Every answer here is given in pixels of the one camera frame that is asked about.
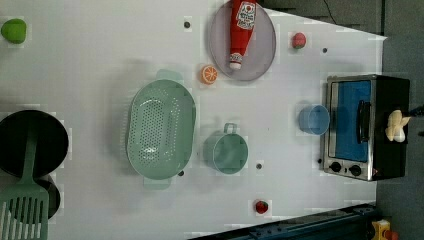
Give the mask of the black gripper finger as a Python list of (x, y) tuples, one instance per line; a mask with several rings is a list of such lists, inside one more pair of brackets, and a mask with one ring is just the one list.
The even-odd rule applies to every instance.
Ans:
[(416, 107), (408, 112), (411, 117), (423, 117), (424, 116), (424, 105)]

